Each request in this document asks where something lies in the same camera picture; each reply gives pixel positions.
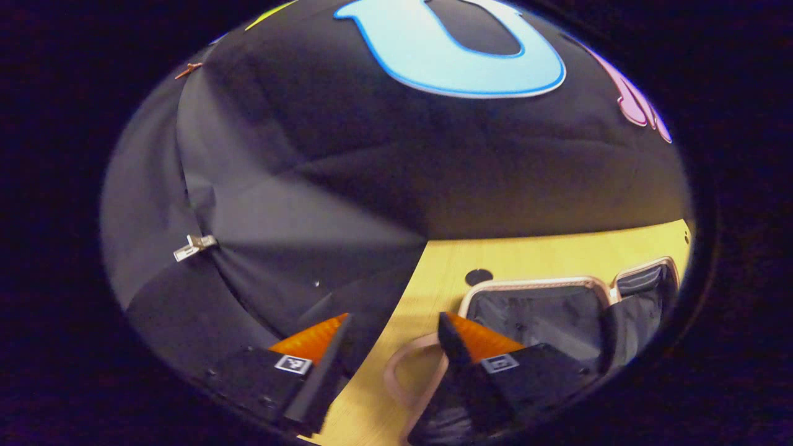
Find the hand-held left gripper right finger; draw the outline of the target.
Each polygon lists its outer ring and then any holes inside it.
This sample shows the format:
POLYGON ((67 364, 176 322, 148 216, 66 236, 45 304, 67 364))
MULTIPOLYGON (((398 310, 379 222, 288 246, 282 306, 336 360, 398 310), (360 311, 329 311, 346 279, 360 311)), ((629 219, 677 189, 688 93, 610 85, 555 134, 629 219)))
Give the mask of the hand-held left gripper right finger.
POLYGON ((439 314, 438 339, 482 437, 543 426, 600 378, 550 343, 527 346, 451 312, 439 314))

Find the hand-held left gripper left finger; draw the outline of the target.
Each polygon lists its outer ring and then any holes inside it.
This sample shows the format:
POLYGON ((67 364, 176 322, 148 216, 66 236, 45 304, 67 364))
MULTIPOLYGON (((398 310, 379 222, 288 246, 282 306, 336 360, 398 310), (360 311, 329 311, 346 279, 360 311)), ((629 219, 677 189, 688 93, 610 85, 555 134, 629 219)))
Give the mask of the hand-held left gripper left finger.
POLYGON ((244 348, 209 368, 208 387, 256 421, 312 437, 343 378, 351 325, 342 313, 269 348, 244 348))

